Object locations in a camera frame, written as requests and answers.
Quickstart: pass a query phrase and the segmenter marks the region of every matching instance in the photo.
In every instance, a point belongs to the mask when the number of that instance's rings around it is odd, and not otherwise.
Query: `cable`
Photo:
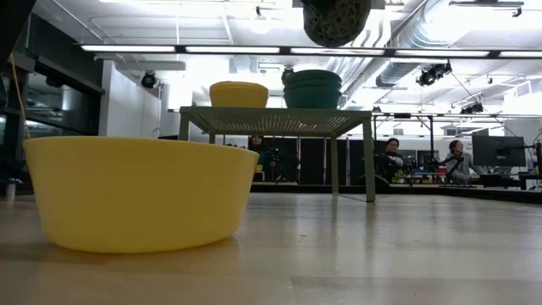
[[[17,98],[19,99],[19,105],[20,105],[20,113],[23,117],[23,126],[26,129],[26,135],[29,139],[32,137],[30,136],[30,129],[28,129],[28,125],[26,124],[26,112],[25,112],[25,105],[23,104],[23,97],[20,95],[20,88],[19,88],[19,80],[17,79],[17,69],[15,68],[15,58],[14,54],[11,53],[11,70],[14,73],[14,80],[15,80],[15,88],[17,89]]]

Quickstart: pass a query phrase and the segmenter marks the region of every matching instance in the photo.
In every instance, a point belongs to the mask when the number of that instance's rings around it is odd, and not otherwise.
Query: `window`
[[[99,100],[39,73],[29,75],[26,113],[66,126],[97,133]]]
[[[39,138],[44,136],[82,136],[82,134],[71,130],[65,130],[62,128],[34,122],[31,120],[26,120],[26,124],[28,125],[28,130],[32,138]]]

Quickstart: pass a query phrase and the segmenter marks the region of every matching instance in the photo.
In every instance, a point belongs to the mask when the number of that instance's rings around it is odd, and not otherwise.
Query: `green bowl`
[[[329,72],[327,70],[312,69],[295,72],[293,75],[285,79],[285,85],[288,86],[292,83],[297,83],[298,81],[305,80],[326,80],[331,83],[342,83],[342,79],[340,78],[340,76],[333,72]]]
[[[328,88],[330,90],[339,90],[342,87],[340,82],[328,81],[328,80],[299,80],[291,83],[287,83],[285,86],[285,92],[305,87],[319,87]]]
[[[288,108],[337,109],[341,95],[339,90],[305,87],[285,91],[285,101]]]

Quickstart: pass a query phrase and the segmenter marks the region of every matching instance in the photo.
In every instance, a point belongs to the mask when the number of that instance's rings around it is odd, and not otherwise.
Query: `yellow plastic bowl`
[[[212,85],[210,94],[213,107],[265,108],[269,97],[269,91],[264,86],[234,81]]]
[[[230,236],[258,155],[186,141],[59,136],[25,141],[41,225],[89,252],[159,252]]]

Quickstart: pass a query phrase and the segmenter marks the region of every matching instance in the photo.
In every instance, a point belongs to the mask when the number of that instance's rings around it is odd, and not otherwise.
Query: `fluorescent light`
[[[325,48],[325,47],[293,47],[292,54],[329,54],[329,55],[366,55],[380,56],[384,50],[356,49],[356,48]]]
[[[186,47],[188,53],[266,53],[278,54],[278,47]]]
[[[397,50],[398,56],[435,56],[435,57],[480,57],[489,55],[489,51],[463,51],[463,50]]]
[[[274,6],[275,2],[253,2],[253,1],[224,1],[224,0],[100,0],[102,3],[131,3],[131,4],[188,4],[188,5],[252,5],[252,4],[267,4],[264,7]]]
[[[414,63],[414,64],[447,64],[447,59],[434,58],[390,58],[392,63]]]
[[[174,53],[173,46],[116,46],[116,45],[86,45],[81,46],[83,50],[88,52],[111,52],[111,53]]]
[[[502,58],[520,57],[520,58],[542,58],[542,52],[540,51],[505,51],[499,54]]]

